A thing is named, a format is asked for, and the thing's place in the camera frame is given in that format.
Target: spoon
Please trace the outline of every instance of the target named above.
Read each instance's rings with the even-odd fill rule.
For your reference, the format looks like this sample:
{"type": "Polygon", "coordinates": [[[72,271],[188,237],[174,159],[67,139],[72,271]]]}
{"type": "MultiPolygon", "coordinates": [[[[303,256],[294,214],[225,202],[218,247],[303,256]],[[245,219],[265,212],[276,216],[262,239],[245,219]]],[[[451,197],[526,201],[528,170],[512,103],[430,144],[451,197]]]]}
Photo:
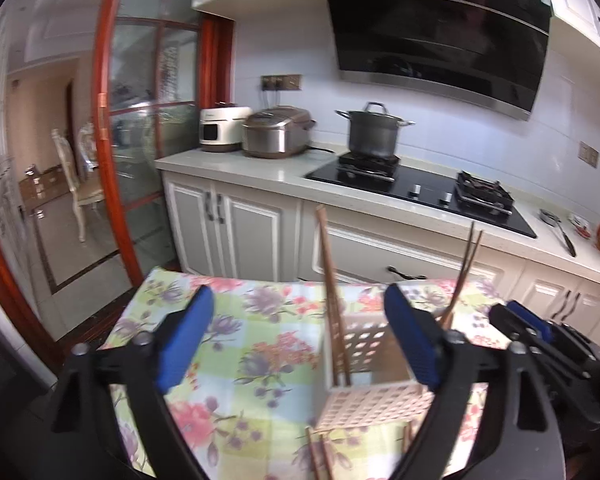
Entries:
{"type": "Polygon", "coordinates": [[[560,225],[560,222],[561,222],[560,218],[557,215],[553,214],[552,212],[547,211],[546,209],[541,209],[540,210],[540,219],[545,224],[549,224],[551,227],[557,226],[560,228],[560,232],[562,232],[562,236],[564,237],[564,243],[567,244],[567,249],[569,251],[569,254],[575,258],[576,257],[576,249],[573,247],[571,240],[569,240],[569,237],[564,232],[562,225],[560,225]]]}

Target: glass door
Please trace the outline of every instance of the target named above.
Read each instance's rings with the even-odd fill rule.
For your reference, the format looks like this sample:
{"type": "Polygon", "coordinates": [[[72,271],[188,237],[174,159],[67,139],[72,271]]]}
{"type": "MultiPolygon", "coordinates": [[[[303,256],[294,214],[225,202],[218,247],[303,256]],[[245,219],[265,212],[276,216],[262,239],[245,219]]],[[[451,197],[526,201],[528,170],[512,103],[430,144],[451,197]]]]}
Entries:
{"type": "Polygon", "coordinates": [[[198,145],[198,72],[209,73],[209,63],[218,71],[216,54],[199,55],[201,22],[229,22],[192,10],[191,1],[104,0],[98,24],[98,160],[107,167],[109,215],[135,285],[155,266],[178,267],[154,161],[198,145]]]}

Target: white countertop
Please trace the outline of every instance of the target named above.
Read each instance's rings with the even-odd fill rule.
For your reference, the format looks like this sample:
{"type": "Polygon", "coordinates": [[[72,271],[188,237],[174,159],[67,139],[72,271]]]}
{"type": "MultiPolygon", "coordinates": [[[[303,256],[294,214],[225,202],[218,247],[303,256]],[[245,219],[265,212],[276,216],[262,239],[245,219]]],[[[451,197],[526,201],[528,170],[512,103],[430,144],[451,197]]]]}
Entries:
{"type": "MultiPolygon", "coordinates": [[[[331,149],[334,148],[338,152],[346,151],[341,146],[331,146],[331,149]]],[[[157,160],[155,165],[160,170],[254,187],[387,218],[455,238],[467,238],[472,222],[469,218],[407,200],[304,178],[307,173],[331,162],[334,158],[335,155],[331,153],[313,150],[291,158],[273,160],[251,158],[245,156],[243,152],[207,153],[201,150],[190,150],[157,160]]],[[[455,176],[449,174],[449,171],[455,170],[440,168],[424,161],[402,158],[402,164],[455,176]]],[[[562,225],[578,255],[572,258],[559,231],[538,218],[538,206],[525,200],[528,197],[521,198],[515,192],[512,194],[516,199],[516,209],[538,238],[529,238],[500,227],[476,222],[476,225],[484,230],[482,244],[600,283],[600,252],[592,242],[578,235],[566,218],[563,218],[562,225]]]]}

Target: pot handle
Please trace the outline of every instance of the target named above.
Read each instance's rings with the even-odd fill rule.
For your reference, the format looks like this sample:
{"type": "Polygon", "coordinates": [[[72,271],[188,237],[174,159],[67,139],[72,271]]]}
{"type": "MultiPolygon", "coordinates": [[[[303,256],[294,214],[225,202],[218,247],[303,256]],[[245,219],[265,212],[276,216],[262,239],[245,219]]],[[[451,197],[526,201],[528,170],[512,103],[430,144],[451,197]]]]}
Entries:
{"type": "Polygon", "coordinates": [[[368,112],[368,111],[369,111],[369,108],[371,108],[371,105],[376,105],[376,106],[382,107],[382,111],[384,112],[384,114],[385,114],[385,115],[389,115],[389,112],[387,112],[387,111],[386,111],[386,106],[384,106],[384,104],[382,104],[382,103],[376,103],[376,102],[373,102],[373,101],[371,101],[371,102],[368,102],[368,103],[366,104],[366,106],[365,106],[365,110],[364,110],[364,111],[365,111],[365,112],[368,112]]]}

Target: table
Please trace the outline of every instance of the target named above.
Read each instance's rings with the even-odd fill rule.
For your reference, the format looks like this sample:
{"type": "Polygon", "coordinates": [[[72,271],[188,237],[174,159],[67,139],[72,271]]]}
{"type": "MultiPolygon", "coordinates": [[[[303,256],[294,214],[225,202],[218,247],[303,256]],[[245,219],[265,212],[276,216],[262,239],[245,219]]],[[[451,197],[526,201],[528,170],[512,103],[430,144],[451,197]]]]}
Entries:
{"type": "MultiPolygon", "coordinates": [[[[140,330],[154,330],[170,312],[183,309],[202,284],[214,292],[215,314],[190,367],[165,396],[195,457],[212,480],[313,478],[305,427],[314,418],[312,383],[323,334],[321,283],[266,283],[209,278],[156,268],[116,323],[103,348],[122,346],[140,330]]],[[[448,304],[454,280],[402,282],[414,306],[448,304]]],[[[340,285],[350,312],[382,310],[385,285],[340,285]]],[[[504,348],[509,340],[486,314],[500,302],[483,280],[465,285],[454,328],[474,344],[504,348]]],[[[116,416],[132,465],[155,476],[148,463],[125,389],[112,385],[116,416]]],[[[477,433],[486,386],[476,384],[446,474],[466,464],[477,433]]],[[[400,459],[403,423],[325,435],[335,480],[385,479],[400,459]]],[[[326,478],[321,447],[320,478],[326,478]]]]}

